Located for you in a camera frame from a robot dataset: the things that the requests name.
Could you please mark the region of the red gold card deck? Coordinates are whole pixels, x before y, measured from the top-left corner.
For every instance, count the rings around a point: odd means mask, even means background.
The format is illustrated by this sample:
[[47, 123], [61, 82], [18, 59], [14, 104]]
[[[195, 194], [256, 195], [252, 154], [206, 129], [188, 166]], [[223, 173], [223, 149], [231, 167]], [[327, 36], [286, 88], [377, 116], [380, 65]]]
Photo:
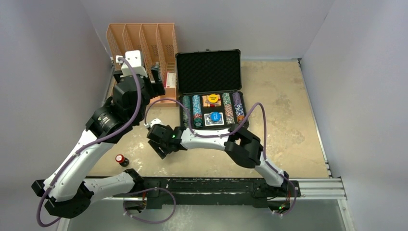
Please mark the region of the red gold card deck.
[[202, 103], [204, 108], [220, 107], [222, 105], [221, 96], [219, 94], [210, 94], [202, 96]]

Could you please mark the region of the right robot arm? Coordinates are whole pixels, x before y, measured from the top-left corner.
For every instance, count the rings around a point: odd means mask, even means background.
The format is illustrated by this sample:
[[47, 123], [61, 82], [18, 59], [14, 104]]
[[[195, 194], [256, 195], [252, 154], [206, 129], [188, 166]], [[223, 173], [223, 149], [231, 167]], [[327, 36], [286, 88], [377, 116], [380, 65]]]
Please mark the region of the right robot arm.
[[267, 157], [260, 138], [238, 125], [221, 130], [190, 130], [154, 124], [148, 128], [147, 139], [162, 159], [168, 154], [192, 149], [223, 151], [236, 165], [254, 169], [274, 195], [297, 194], [296, 186], [287, 173]]

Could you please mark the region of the blue round button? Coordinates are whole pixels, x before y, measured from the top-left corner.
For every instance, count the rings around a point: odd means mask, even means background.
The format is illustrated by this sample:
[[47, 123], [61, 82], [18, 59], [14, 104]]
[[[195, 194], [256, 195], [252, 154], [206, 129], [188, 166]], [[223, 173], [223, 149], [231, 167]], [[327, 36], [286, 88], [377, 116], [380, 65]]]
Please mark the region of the blue round button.
[[223, 122], [222, 113], [220, 113], [220, 112], [212, 112], [212, 113], [210, 114], [210, 120], [211, 120], [211, 122], [214, 122], [214, 123], [221, 123], [221, 122]]

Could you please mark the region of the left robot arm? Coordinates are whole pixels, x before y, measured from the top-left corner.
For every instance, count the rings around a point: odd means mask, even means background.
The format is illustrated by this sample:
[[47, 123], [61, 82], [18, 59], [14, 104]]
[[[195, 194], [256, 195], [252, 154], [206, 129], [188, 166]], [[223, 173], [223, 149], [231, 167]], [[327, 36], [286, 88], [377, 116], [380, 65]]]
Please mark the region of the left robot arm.
[[137, 197], [143, 192], [143, 177], [132, 168], [112, 177], [87, 178], [99, 159], [145, 118], [150, 100], [165, 94], [156, 66], [150, 72], [122, 66], [114, 78], [112, 95], [88, 120], [68, 157], [51, 176], [31, 186], [40, 197], [39, 207], [52, 216], [75, 218], [103, 198], [125, 193]]

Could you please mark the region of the yellow big blind button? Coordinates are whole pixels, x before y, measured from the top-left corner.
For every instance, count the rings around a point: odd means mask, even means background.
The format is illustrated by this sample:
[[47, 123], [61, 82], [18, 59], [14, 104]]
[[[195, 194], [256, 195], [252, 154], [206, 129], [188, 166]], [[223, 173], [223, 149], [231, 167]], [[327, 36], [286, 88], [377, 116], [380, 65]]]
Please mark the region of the yellow big blind button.
[[209, 104], [218, 104], [219, 95], [218, 94], [210, 94], [207, 96], [207, 101]]

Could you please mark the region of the blue card deck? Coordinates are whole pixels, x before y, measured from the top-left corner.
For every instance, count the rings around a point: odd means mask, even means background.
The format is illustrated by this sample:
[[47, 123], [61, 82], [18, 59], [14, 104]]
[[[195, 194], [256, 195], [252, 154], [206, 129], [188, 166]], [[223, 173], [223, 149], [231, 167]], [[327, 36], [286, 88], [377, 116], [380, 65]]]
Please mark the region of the blue card deck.
[[210, 120], [210, 114], [211, 114], [211, 113], [204, 114], [204, 123], [205, 123], [205, 126], [206, 126], [206, 127], [208, 127], [208, 126], [222, 126], [222, 125], [224, 125], [224, 116], [223, 116], [223, 113], [222, 113], [223, 122], [221, 122], [221, 123], [211, 122], [211, 120]]

